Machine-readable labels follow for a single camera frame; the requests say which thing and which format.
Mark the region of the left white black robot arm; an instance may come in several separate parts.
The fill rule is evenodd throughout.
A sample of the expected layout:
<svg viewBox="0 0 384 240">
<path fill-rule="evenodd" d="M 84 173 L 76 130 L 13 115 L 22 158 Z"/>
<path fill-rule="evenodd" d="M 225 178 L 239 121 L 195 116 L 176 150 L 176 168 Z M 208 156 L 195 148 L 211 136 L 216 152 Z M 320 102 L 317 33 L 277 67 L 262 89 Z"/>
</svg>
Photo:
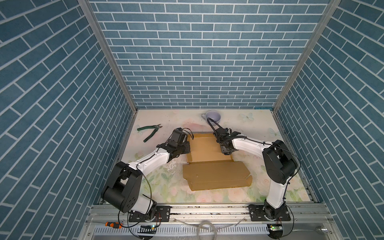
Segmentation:
<svg viewBox="0 0 384 240">
<path fill-rule="evenodd" d="M 142 180 L 154 170 L 180 155 L 190 153 L 188 132 L 182 128 L 173 130 L 169 139 L 147 156 L 131 163 L 118 162 L 112 169 L 101 198 L 122 213 L 134 211 L 147 219 L 155 216 L 157 202 L 152 197 L 140 195 Z"/>
</svg>

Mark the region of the orange black screwdriver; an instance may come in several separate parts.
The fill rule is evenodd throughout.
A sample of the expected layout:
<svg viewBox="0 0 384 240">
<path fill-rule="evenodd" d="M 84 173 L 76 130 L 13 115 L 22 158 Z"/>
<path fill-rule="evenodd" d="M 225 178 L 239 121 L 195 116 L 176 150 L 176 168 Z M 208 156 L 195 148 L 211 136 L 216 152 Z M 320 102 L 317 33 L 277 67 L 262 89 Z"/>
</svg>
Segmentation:
<svg viewBox="0 0 384 240">
<path fill-rule="evenodd" d="M 106 226 L 114 229 L 123 229 L 125 227 L 119 222 L 106 222 Z"/>
</svg>

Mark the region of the brown cardboard box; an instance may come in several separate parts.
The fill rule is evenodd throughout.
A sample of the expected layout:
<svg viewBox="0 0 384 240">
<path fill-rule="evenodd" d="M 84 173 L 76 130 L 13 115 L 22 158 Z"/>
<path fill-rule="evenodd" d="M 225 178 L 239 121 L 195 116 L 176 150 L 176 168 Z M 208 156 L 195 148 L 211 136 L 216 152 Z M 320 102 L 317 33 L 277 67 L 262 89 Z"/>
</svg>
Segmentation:
<svg viewBox="0 0 384 240">
<path fill-rule="evenodd" d="M 183 178 L 191 191 L 251 186 L 253 177 L 246 165 L 224 155 L 213 134 L 195 134 L 189 143 L 191 152 L 183 165 Z"/>
</svg>

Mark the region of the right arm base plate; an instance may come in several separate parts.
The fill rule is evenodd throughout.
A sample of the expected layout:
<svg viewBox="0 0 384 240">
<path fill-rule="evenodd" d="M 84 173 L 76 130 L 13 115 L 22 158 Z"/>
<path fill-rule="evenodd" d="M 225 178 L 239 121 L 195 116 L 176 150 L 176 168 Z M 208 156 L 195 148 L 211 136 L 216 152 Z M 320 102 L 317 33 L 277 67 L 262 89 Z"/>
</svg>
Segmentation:
<svg viewBox="0 0 384 240">
<path fill-rule="evenodd" d="M 274 209 L 271 206 L 264 205 L 248 205 L 247 206 L 250 214 L 250 218 L 252 222 L 262 222 L 262 221 L 270 221 L 270 222 L 289 222 L 291 221 L 290 212 L 288 207 L 283 204 L 280 208 Z"/>
</svg>

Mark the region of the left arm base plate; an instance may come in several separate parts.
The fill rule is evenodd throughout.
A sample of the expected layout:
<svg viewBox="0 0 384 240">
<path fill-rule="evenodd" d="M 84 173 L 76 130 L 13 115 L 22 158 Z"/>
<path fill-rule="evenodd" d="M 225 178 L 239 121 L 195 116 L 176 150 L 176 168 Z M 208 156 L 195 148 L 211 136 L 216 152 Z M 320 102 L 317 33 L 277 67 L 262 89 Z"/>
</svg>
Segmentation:
<svg viewBox="0 0 384 240">
<path fill-rule="evenodd" d="M 140 213 L 138 211 L 130 211 L 129 222 L 169 222 L 171 214 L 171 206 L 156 206 L 152 207 L 147 214 Z"/>
</svg>

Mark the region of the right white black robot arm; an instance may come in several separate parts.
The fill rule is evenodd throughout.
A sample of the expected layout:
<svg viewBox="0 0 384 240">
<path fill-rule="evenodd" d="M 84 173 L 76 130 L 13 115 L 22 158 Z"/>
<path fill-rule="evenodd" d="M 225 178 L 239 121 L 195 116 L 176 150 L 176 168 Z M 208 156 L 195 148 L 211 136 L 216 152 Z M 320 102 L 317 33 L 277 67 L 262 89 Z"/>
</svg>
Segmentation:
<svg viewBox="0 0 384 240">
<path fill-rule="evenodd" d="M 285 143 L 281 140 L 262 142 L 222 127 L 213 129 L 213 135 L 224 155 L 241 150 L 264 159 L 266 172 L 270 178 L 269 193 L 264 201 L 264 215 L 273 221 L 286 214 L 287 186 L 296 174 L 298 164 Z"/>
</svg>

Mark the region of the clear plastic tube loop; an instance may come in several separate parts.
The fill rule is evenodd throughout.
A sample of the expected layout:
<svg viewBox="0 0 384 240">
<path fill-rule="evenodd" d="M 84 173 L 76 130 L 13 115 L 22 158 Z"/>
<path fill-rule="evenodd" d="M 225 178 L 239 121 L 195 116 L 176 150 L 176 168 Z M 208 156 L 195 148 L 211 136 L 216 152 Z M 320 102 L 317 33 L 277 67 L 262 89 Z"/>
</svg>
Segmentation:
<svg viewBox="0 0 384 240">
<path fill-rule="evenodd" d="M 203 233 L 212 233 L 212 240 L 217 240 L 218 237 L 218 229 L 215 225 L 209 221 L 202 221 L 197 227 L 197 239 L 202 240 Z"/>
</svg>

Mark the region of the aluminium mounting rail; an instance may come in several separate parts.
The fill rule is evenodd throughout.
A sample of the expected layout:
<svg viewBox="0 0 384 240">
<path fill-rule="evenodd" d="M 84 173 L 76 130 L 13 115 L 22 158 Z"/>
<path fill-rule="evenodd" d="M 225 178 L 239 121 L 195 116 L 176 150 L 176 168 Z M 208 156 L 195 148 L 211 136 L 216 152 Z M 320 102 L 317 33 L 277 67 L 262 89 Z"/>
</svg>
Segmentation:
<svg viewBox="0 0 384 240">
<path fill-rule="evenodd" d="M 265 217 L 263 205 L 249 207 L 249 203 L 240 204 L 159 204 L 160 213 L 154 221 L 170 224 L 185 222 L 189 224 L 199 223 L 207 220 L 211 223 L 268 223 L 270 220 Z M 140 217 L 134 216 L 133 221 L 129 214 L 119 214 L 118 209 L 112 205 L 94 205 L 91 208 L 86 223 L 102 224 L 106 222 L 117 222 L 118 219 L 124 223 L 129 220 L 135 223 Z M 287 210 L 280 220 L 273 220 L 278 223 L 309 224 L 332 223 L 334 220 L 322 203 L 287 203 Z"/>
</svg>

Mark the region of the lavender ceramic cup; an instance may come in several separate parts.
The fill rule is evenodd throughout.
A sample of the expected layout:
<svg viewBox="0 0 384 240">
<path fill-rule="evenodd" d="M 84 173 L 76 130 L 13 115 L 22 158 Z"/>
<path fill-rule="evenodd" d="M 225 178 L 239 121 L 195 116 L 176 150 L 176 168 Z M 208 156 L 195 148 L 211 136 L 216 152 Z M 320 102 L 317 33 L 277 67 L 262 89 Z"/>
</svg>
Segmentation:
<svg viewBox="0 0 384 240">
<path fill-rule="evenodd" d="M 210 118 L 217 123 L 219 123 L 221 120 L 221 114 L 214 110 L 207 111 L 206 113 L 201 114 L 201 117 L 206 121 L 208 120 L 208 118 Z"/>
</svg>

